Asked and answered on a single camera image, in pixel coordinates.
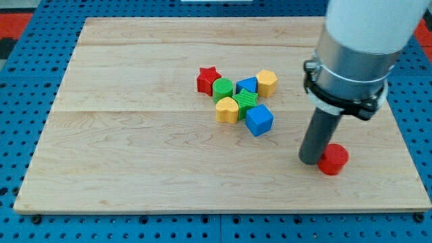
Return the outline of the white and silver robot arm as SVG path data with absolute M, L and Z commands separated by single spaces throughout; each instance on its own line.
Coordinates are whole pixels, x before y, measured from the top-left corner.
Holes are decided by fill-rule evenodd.
M 430 0 L 331 0 L 313 58 L 309 99 L 332 115 L 385 102 L 391 73 Z

